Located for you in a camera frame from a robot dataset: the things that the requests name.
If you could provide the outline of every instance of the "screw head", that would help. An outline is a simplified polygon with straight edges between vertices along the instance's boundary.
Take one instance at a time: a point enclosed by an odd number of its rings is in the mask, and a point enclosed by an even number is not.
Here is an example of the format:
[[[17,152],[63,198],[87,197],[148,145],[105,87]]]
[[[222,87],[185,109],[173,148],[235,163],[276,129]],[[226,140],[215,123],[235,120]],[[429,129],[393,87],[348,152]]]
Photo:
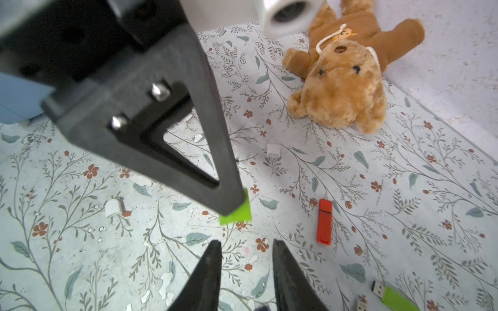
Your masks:
[[[152,96],[158,101],[162,102],[171,95],[171,91],[166,85],[161,82],[153,83],[152,89],[150,90]]]
[[[128,119],[122,115],[115,115],[111,120],[111,128],[113,130],[119,130],[123,126],[128,124]]]

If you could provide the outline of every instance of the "floral patterned surface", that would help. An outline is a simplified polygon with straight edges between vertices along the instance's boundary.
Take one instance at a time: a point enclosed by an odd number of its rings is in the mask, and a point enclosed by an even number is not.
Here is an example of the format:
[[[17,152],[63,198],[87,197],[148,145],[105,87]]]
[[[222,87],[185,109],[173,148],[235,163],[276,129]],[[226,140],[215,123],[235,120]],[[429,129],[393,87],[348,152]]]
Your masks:
[[[223,246],[220,310],[276,309],[271,248],[282,239],[330,310],[381,280],[421,310],[494,310],[498,171],[493,160],[388,81],[375,136],[291,119],[302,86],[281,64],[296,34],[256,24],[199,34],[215,72],[250,223],[69,144],[45,118],[0,128],[0,309],[164,310],[212,239]],[[198,120],[165,139],[216,175]],[[267,143],[281,157],[265,157]],[[105,218],[121,198],[126,211]],[[316,242],[318,200],[334,202],[332,245]]]

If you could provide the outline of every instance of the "teddy bear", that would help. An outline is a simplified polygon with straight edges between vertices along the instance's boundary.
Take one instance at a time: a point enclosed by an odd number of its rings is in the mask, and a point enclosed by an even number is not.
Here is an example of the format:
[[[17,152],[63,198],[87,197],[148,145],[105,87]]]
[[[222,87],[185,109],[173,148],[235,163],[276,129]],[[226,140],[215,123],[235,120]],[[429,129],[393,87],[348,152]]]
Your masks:
[[[324,3],[308,28],[308,52],[289,49],[283,66],[305,79],[287,103],[291,117],[308,116],[325,127],[356,124],[376,133],[385,120],[382,73],[387,65],[422,43],[417,19],[381,31],[374,0],[341,0],[342,17]]]

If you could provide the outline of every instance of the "white paint chip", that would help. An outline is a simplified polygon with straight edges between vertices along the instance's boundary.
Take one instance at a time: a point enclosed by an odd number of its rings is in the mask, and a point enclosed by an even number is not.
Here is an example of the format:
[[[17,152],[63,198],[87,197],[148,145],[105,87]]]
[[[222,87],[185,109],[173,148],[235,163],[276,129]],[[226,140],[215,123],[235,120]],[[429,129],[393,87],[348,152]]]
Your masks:
[[[161,299],[165,299],[166,298],[166,288],[169,286],[169,283],[171,283],[171,279],[173,278],[173,273],[164,272],[160,278],[162,280],[162,285],[161,285],[161,288],[159,289],[159,294],[161,295]]]
[[[173,298],[175,298],[174,293],[168,293],[168,297],[166,298],[166,306],[169,307],[173,303]]]
[[[147,293],[145,293],[145,295],[143,295],[143,297],[140,298],[140,302],[142,304],[144,304],[147,301],[147,299],[149,299],[149,295],[150,295],[150,291],[147,291]]]
[[[152,186],[152,181],[146,175],[139,174],[137,172],[132,172],[129,179],[139,186]]]
[[[275,144],[266,145],[266,156],[268,158],[277,159],[280,157],[280,146]]]
[[[106,217],[111,218],[123,212],[121,201],[118,199],[111,199],[106,203]]]
[[[194,142],[199,142],[199,140],[201,140],[202,138],[202,134],[197,134],[194,136]]]

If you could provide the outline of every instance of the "red flower print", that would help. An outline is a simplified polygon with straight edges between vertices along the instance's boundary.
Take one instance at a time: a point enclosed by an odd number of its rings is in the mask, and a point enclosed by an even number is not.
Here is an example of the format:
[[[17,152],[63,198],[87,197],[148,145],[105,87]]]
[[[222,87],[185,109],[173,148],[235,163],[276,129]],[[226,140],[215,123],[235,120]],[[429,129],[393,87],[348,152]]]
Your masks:
[[[255,184],[254,187],[250,188],[252,193],[256,194],[256,192],[259,192],[259,189],[257,188],[257,185]]]
[[[379,190],[382,190],[382,185],[379,185],[378,182],[373,182],[371,183],[372,189],[375,190],[375,192],[379,192]]]
[[[121,175],[120,177],[123,178],[123,177],[126,177],[126,178],[129,178],[129,173],[131,172],[131,170],[128,170],[128,169],[122,169],[121,170]]]
[[[257,250],[260,250],[260,251],[262,251],[263,253],[264,253],[264,252],[266,252],[266,250],[270,248],[270,247],[268,246],[268,244],[265,244],[265,241],[266,241],[266,238],[263,238],[263,240],[261,240],[260,238],[257,238],[257,239],[256,239],[256,243],[257,243]]]
[[[427,301],[427,309],[429,311],[439,311],[439,308],[437,305],[434,304],[432,300]]]
[[[358,244],[356,244],[356,247],[354,248],[354,250],[355,250],[355,254],[357,254],[358,256],[361,256],[363,254],[363,250]]]
[[[430,122],[424,121],[424,127],[427,127],[428,129],[432,129],[432,125]]]
[[[48,228],[48,224],[44,223],[44,222],[41,222],[39,224],[37,224],[34,228],[33,228],[33,236],[37,236],[37,235],[40,235],[40,236],[44,236],[47,234],[47,228]]]
[[[436,163],[436,158],[434,156],[428,155],[426,158],[429,163]]]
[[[95,177],[97,175],[98,170],[99,168],[94,164],[92,164],[88,167],[88,171],[85,171],[83,175],[86,176],[88,179],[92,179],[92,177]]]
[[[442,222],[442,225],[441,225],[443,228],[445,229],[448,229],[448,230],[451,230],[451,222],[445,220],[444,222]]]
[[[241,231],[242,228],[245,228],[247,224],[242,221],[242,222],[236,222],[235,225],[237,226],[237,229]]]

